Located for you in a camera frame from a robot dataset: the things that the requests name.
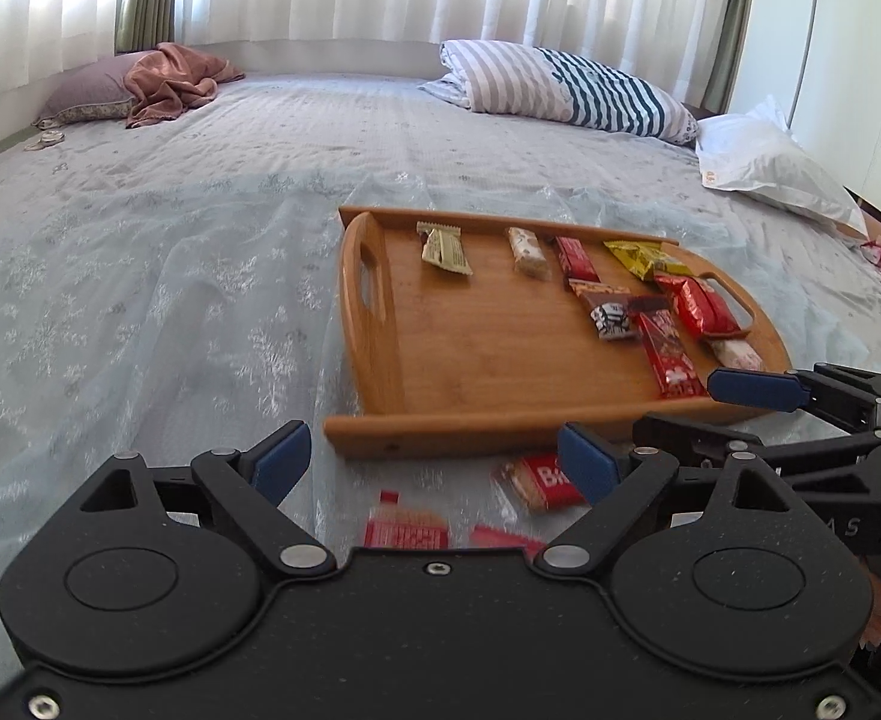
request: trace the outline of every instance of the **red snack package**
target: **red snack package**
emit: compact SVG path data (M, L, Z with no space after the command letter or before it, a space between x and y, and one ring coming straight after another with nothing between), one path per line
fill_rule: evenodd
M380 506L370 513L364 546L388 549L447 549L447 520L434 512L402 509L400 496L381 490Z
M667 274L655 274L654 280L671 295L675 313L696 340L746 336L746 330L737 325L724 298L708 282L693 276Z
M658 377L661 397L706 395L694 364L684 351L669 311L638 314L637 329L651 369Z
M535 538L519 536L517 533L498 531L487 525L475 525L471 531L471 546L481 549L496 549L497 547L522 547L529 559L533 559L547 544L537 541Z
M564 272L564 284L567 279L576 278L581 281L600 281L597 271L591 263L591 257L576 238L554 238L554 251Z
M508 463L501 472L533 512L546 512L548 509L563 509L586 503L559 468L556 452L531 455L515 463Z

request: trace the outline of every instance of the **candy wrapper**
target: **candy wrapper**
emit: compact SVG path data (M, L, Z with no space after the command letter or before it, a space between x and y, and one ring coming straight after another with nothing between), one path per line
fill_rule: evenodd
M471 546L478 549L520 547L524 550L528 560L533 560L534 555L543 550L547 544L543 541L537 541L535 538L519 536L518 533L498 531L497 528L490 528L487 525L475 525L471 531Z
M507 240L514 252L514 270L531 278L546 281L551 277L547 259L538 245L538 236L520 227L507 228Z
M500 469L500 476L532 512L585 504L581 493L559 468L554 452L508 463Z
M380 506L370 513L365 547L388 549L447 549L447 520L434 512L402 509L400 496L381 490Z
M654 274L692 276L687 265L660 250L660 244L641 241L605 241L610 253L642 281L653 281Z
M674 312L698 341L701 338L744 338L737 320L717 290L693 276L655 274L660 289L671 295Z
M740 370L764 370L764 360L746 341L708 341L718 362L724 367L736 367Z
M434 224L419 221L418 233L424 248L420 259L452 274L474 274L461 245L461 228L450 224Z
M631 297L630 290L601 284L599 281L577 279L570 279L567 285L588 309L588 316L593 319L598 336L605 341L637 337L628 317L627 302Z
M554 238L554 251L564 272L564 283L569 279L580 281L600 281L597 271L591 263L591 257L576 238Z
M637 329L651 370L658 379L661 397L706 395L693 362L684 351L674 319L669 311L638 314Z

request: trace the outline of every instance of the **beige snack package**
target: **beige snack package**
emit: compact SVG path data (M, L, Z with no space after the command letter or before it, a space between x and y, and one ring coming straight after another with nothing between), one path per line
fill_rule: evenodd
M507 240L514 252L514 270L531 278L546 281L551 277L547 259L538 245L538 236L521 227L508 227Z
M418 233L424 241L420 259L452 274L473 275L468 258L461 246L461 228L450 224L434 224L432 221L419 221Z

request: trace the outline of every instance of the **triangular cutout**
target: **triangular cutout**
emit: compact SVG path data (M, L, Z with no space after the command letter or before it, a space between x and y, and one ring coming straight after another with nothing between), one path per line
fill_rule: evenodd
M772 490L767 480L756 471L743 471L737 480L735 509L757 509L761 512L786 512L787 504Z
M114 512L117 509L133 509L137 496L130 480L130 471L116 469L107 474L101 485L84 501L82 512Z
M867 485L853 474L828 476L811 482L798 482L793 485L797 493L869 493Z

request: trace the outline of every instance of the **silver bolt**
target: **silver bolt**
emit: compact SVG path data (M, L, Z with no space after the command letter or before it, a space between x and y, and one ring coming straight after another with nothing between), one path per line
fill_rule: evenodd
M575 544L558 544L544 550L544 562L552 568L580 568L591 560L591 553Z
M847 711L847 702L840 696L828 696L820 704L814 716L817 720L841 720Z
M280 551L280 561L289 568L317 568L327 560L327 550L317 544L294 544Z
M34 696L26 703L26 708L37 720L55 720L60 717L60 705L50 696Z

